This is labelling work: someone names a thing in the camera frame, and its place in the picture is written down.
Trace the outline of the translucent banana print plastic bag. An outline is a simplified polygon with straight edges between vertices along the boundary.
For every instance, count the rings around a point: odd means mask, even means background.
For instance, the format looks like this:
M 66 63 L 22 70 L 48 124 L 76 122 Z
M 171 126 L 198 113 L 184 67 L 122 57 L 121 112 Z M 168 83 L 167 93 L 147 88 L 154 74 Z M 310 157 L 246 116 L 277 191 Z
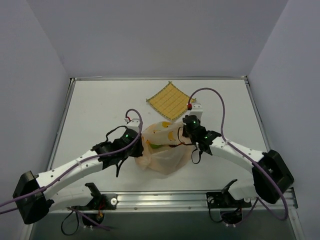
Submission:
M 161 121 L 147 127 L 141 135 L 143 152 L 135 163 L 143 170 L 151 169 L 170 175 L 184 167 L 192 158 L 195 147 L 183 136 L 183 123 Z M 152 149 L 149 143 L 163 145 Z

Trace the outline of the green fake guava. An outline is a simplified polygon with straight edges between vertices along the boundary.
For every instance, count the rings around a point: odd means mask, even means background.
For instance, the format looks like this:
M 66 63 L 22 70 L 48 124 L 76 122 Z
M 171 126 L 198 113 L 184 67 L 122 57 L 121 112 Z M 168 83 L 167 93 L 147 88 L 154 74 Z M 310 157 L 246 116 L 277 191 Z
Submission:
M 152 149 L 159 149 L 161 147 L 163 147 L 163 145 L 158 145 L 158 144 L 153 144 L 153 143 L 149 143 L 149 146 L 152 148 Z

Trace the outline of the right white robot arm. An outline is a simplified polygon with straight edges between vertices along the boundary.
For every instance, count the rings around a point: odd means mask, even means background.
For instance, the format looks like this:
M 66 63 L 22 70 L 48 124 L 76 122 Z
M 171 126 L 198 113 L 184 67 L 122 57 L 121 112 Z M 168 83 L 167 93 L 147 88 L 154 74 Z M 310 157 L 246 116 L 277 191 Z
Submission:
M 230 161 L 252 174 L 252 179 L 233 179 L 222 190 L 234 201 L 258 197 L 275 204 L 294 183 L 294 177 L 281 155 L 275 150 L 263 152 L 224 139 L 216 131 L 207 130 L 195 115 L 183 119 L 182 135 L 199 151 Z

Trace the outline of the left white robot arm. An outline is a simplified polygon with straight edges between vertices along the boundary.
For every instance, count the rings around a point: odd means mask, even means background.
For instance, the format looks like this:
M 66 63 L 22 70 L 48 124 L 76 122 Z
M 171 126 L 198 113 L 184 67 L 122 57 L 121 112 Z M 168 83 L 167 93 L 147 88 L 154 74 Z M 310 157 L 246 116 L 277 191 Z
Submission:
M 142 153 L 141 129 L 126 127 L 121 137 L 100 142 L 68 163 L 38 174 L 23 173 L 12 196 L 23 223 L 36 223 L 49 212 L 68 207 L 93 209 L 102 200 L 94 183 L 85 183 L 79 190 L 67 186 L 111 166 L 119 172 L 127 158 Z

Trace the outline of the yellow woven bamboo mat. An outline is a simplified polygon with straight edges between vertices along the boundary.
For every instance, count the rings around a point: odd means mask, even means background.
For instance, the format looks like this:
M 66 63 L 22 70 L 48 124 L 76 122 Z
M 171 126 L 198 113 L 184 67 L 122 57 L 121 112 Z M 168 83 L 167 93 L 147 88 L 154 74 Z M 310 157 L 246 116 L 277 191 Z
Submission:
M 171 81 L 146 102 L 162 117 L 174 122 L 188 110 L 190 96 Z

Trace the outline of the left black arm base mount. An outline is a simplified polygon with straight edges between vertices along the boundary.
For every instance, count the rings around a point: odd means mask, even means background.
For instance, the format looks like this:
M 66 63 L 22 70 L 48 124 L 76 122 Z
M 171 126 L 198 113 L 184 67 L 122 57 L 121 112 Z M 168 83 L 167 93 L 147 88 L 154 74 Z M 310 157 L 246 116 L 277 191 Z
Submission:
M 76 196 L 70 208 L 77 211 L 96 211 L 96 213 L 84 213 L 82 223 L 90 228 L 102 225 L 105 218 L 104 210 L 116 210 L 118 195 L 116 193 L 102 193 L 93 182 L 86 183 L 80 188 L 80 196 Z

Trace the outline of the aluminium front rail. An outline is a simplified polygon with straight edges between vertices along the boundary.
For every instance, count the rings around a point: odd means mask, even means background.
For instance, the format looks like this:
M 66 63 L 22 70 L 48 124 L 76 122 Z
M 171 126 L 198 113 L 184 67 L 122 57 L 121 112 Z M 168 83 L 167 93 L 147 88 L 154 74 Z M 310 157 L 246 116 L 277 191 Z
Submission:
M 120 212 L 206 211 L 208 190 L 117 192 Z

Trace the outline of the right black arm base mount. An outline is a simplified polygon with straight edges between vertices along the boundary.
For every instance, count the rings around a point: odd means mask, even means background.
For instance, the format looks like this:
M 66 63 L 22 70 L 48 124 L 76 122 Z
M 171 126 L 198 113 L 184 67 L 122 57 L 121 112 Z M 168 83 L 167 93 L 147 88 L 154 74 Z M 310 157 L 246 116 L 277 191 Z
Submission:
M 208 215 L 212 222 L 216 224 L 225 223 L 226 226 L 235 227 L 243 220 L 243 208 L 252 206 L 251 200 L 235 200 L 229 193 L 230 187 L 237 182 L 237 179 L 230 181 L 221 191 L 206 193 Z M 214 219 L 211 210 L 219 209 L 220 219 Z

